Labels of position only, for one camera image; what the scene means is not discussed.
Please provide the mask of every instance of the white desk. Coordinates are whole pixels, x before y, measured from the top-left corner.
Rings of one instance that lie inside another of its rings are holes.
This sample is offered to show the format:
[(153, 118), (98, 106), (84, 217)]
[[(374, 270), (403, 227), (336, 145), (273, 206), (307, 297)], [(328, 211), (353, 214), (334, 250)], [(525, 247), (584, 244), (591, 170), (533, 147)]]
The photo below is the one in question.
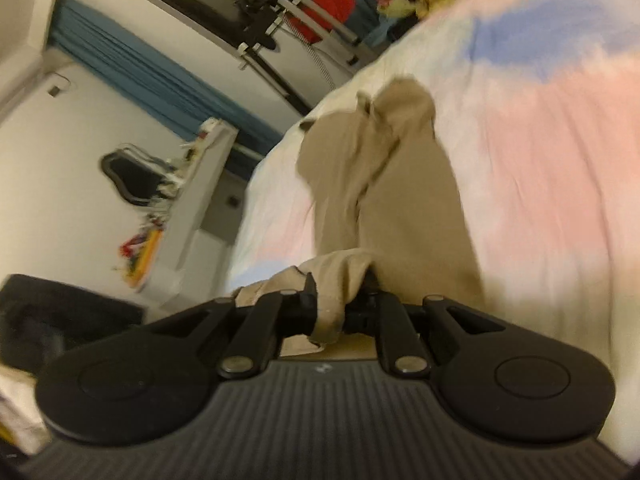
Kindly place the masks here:
[(225, 121), (209, 133), (216, 141), (172, 205), (151, 268), (138, 287), (164, 315), (212, 299), (224, 278), (229, 247), (200, 225), (237, 134)]

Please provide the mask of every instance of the black plastic device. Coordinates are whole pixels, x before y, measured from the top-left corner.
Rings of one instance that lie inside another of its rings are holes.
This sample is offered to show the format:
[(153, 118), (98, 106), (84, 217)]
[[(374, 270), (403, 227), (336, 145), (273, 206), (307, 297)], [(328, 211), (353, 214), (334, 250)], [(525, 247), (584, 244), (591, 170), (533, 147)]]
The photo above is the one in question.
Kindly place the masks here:
[(163, 180), (161, 173), (146, 167), (124, 150), (103, 156), (100, 169), (113, 182), (123, 200), (140, 207), (151, 203)]
[(311, 334), (315, 283), (221, 298), (64, 354), (36, 400), (54, 441), (30, 479), (620, 479), (600, 444), (607, 368), (441, 296), (366, 285), (344, 332), (378, 358), (278, 359)]

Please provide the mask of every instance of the red bag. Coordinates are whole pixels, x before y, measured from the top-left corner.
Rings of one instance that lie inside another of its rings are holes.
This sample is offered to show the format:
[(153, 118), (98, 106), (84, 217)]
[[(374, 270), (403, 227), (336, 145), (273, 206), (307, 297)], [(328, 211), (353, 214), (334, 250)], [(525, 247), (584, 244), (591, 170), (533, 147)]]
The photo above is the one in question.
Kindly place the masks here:
[[(322, 7), (330, 15), (332, 15), (340, 23), (347, 21), (347, 18), (353, 12), (356, 6), (356, 0), (313, 0), (319, 7)], [(331, 30), (333, 27), (323, 20), (316, 12), (306, 7), (303, 7), (305, 14), (308, 14), (315, 22), (324, 28), (324, 30)], [(317, 43), (322, 38), (318, 36), (308, 25), (305, 25), (298, 18), (292, 16), (289, 17), (291, 24), (296, 27), (305, 37), (309, 43)]]

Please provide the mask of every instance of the ribbed black surface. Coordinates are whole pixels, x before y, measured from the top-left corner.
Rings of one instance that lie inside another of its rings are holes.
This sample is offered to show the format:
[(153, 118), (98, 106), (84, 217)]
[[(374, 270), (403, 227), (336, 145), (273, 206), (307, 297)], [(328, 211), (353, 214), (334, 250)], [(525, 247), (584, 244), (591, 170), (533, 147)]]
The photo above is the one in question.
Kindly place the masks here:
[(272, 362), (227, 382), (203, 413), (167, 436), (121, 449), (56, 441), (33, 479), (619, 479), (626, 466), (595, 440), (521, 449), (453, 421), (431, 389), (377, 362)]

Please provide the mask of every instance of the pastel tie-dye bedsheet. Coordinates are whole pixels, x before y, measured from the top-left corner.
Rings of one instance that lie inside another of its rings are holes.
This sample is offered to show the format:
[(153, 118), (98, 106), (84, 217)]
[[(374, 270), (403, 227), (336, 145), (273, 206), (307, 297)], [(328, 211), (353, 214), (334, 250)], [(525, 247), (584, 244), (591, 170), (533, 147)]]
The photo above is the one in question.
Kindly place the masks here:
[[(609, 365), (601, 438), (639, 459), (640, 0), (458, 0), (311, 116), (396, 75), (433, 95), (488, 301)], [(252, 179), (229, 288), (314, 256), (301, 141), (294, 126)]]

